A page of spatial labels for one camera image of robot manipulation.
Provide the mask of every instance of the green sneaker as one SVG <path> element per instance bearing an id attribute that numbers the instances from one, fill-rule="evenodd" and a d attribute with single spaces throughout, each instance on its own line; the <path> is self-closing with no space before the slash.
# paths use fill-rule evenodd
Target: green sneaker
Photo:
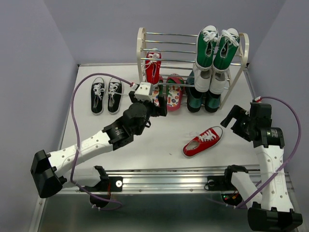
<path id="1" fill-rule="evenodd" d="M 239 47 L 239 41 L 239 34 L 236 29 L 222 30 L 218 52 L 212 65 L 216 72 L 221 73 L 228 69 Z"/>
<path id="2" fill-rule="evenodd" d="M 207 26 L 198 34 L 195 64 L 200 70 L 207 71 L 211 68 L 217 42 L 218 29 L 215 26 Z"/>

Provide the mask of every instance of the floral slipper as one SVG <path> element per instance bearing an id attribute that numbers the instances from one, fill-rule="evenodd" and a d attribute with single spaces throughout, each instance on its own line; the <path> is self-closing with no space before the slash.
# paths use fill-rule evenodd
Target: floral slipper
<path id="1" fill-rule="evenodd" d="M 169 76 L 166 83 L 184 84 L 184 80 L 181 77 Z M 167 103 L 168 111 L 178 110 L 180 108 L 180 104 L 183 98 L 183 88 L 177 85 L 167 86 L 166 96 L 168 100 Z"/>
<path id="2" fill-rule="evenodd" d="M 159 83 L 163 83 L 162 76 L 159 76 Z M 163 93 L 163 86 L 154 87 L 152 98 L 154 99 L 154 103 L 155 103 L 156 106 L 159 106 L 158 96 L 159 96 L 159 94 L 162 94 L 162 93 Z"/>

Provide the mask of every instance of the white table surface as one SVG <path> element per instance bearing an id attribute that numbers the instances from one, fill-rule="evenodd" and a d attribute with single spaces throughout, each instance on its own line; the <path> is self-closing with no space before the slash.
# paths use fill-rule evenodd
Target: white table surface
<path id="1" fill-rule="evenodd" d="M 182 66 L 191 67 L 192 65 L 184 64 Z M 236 75 L 238 68 L 235 66 L 230 67 L 232 77 Z M 190 73 L 188 70 L 165 69 L 163 71 L 162 73 L 177 73 L 179 75 L 189 75 Z M 80 67 L 76 84 L 89 74 L 102 72 L 110 73 L 136 83 L 139 82 L 137 65 L 109 65 Z M 90 110 L 90 89 L 95 78 L 92 77 L 85 81 L 75 97 L 74 110 L 82 140 L 113 123 L 131 104 L 129 96 L 123 96 L 119 113 L 111 115 L 107 110 L 108 95 L 105 94 L 103 98 L 104 112 L 99 116 L 93 115 Z M 110 78 L 103 76 L 103 79 L 106 85 L 108 85 Z M 127 84 L 124 85 L 125 93 L 127 94 L 131 91 L 131 88 Z M 179 110 L 168 112 L 166 117 L 152 117 L 150 119 L 151 127 L 145 128 L 142 135 L 135 136 L 132 143 L 114 152 L 102 154 L 88 160 L 77 168 L 89 168 L 100 165 L 106 170 L 139 170 L 218 167 L 232 164 L 257 165 L 258 161 L 253 151 L 252 143 L 238 137 L 230 129 L 235 121 L 232 121 L 228 128 L 224 129 L 223 138 L 216 147 L 190 159 L 183 155 L 183 147 L 193 139 L 190 133 L 202 133 L 209 127 L 220 125 L 220 122 L 227 116 L 234 104 L 238 104 L 244 109 L 249 109 L 251 100 L 252 96 L 245 76 L 242 73 L 222 110 L 210 114 L 202 106 L 199 112 L 190 113 L 186 105 L 181 105 Z M 69 114 L 62 148 L 75 143 L 75 130 L 71 114 Z"/>

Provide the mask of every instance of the screw hole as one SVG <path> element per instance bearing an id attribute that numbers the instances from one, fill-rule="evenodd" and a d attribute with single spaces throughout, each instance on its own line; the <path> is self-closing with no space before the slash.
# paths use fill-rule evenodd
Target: screw hole
<path id="1" fill-rule="evenodd" d="M 214 181 L 213 180 L 209 180 L 208 181 L 208 185 L 211 186 L 211 187 L 214 186 Z"/>

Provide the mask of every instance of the black sneaker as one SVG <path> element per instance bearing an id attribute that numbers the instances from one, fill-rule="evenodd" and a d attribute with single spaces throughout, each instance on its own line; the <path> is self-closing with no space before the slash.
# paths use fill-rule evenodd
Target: black sneaker
<path id="1" fill-rule="evenodd" d="M 105 84 L 102 77 L 97 77 L 91 86 L 91 111 L 95 115 L 103 112 L 103 96 Z"/>
<path id="2" fill-rule="evenodd" d="M 123 94 L 121 81 L 112 78 L 108 84 L 108 111 L 113 115 L 120 109 L 120 100 Z"/>

